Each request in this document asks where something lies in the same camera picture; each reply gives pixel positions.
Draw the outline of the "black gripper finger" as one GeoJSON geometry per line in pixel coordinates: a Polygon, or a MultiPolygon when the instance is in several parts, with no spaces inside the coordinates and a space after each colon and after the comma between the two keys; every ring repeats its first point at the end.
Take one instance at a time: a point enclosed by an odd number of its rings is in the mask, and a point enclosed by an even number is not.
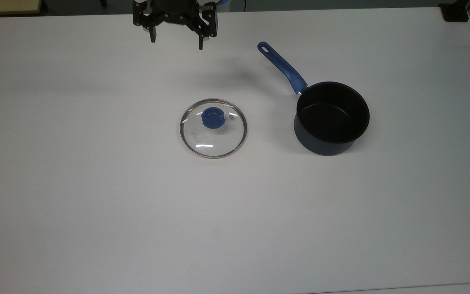
{"type": "Polygon", "coordinates": [[[206,2],[201,5],[199,2],[194,2],[189,11],[189,28],[198,35],[198,49],[203,50],[204,41],[217,36],[217,3],[206,2]]]}
{"type": "Polygon", "coordinates": [[[133,24],[148,32],[150,41],[155,43],[156,27],[159,25],[158,15],[156,13],[146,15],[145,11],[148,8],[151,8],[151,1],[133,1],[133,24]]]}

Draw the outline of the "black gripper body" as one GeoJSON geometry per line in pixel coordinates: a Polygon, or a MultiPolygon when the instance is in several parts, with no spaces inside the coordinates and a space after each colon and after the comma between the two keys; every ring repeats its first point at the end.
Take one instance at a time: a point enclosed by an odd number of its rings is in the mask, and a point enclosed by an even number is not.
{"type": "Polygon", "coordinates": [[[150,18],[159,25],[162,22],[185,25],[188,22],[197,24],[199,16],[198,3],[195,0],[152,0],[150,18]]]}

